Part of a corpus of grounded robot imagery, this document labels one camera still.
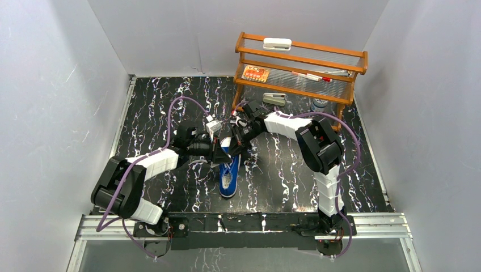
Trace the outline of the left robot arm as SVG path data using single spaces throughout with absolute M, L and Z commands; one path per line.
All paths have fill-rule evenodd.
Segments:
M 134 158 L 111 157 L 91 193 L 91 202 L 123 219 L 147 223 L 149 231 L 162 236 L 169 229 L 169 220 L 162 216 L 161 207 L 143 199 L 144 182 L 181 167 L 191 156 L 202 156 L 213 165 L 232 161 L 217 134 L 199 131 L 193 123 L 182 122 L 164 150 Z

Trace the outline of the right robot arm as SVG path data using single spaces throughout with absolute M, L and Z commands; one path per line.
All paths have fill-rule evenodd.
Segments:
M 262 133 L 279 134 L 297 141 L 317 184 L 318 229 L 328 235 L 335 234 L 344 220 L 339 181 L 344 148 L 328 121 L 330 115 L 322 114 L 319 118 L 311 118 L 309 113 L 292 116 L 280 110 L 266 110 L 256 101 L 244 105 L 243 110 L 245 120 L 231 121 L 229 154 L 240 155 Z

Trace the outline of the blue canvas sneaker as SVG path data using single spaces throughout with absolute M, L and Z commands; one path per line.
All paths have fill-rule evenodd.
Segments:
M 224 198 L 231 198 L 236 194 L 241 158 L 241 154 L 238 154 L 232 157 L 230 164 L 220 165 L 219 189 L 220 195 Z

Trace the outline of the white shoelace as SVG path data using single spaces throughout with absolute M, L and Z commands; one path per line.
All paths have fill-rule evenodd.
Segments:
M 250 149 L 252 145 L 238 146 L 237 144 L 234 144 L 231 146 L 230 140 L 231 138 L 224 138 L 220 142 L 220 146 L 222 150 L 231 157 L 231 163 L 220 163 L 218 159 L 197 159 L 189 162 L 188 165 L 206 163 L 209 164 L 211 168 L 219 166 L 221 177 L 227 177 L 228 175 L 231 177 L 237 177 L 240 163 L 242 162 L 242 156 L 248 154 L 248 149 Z

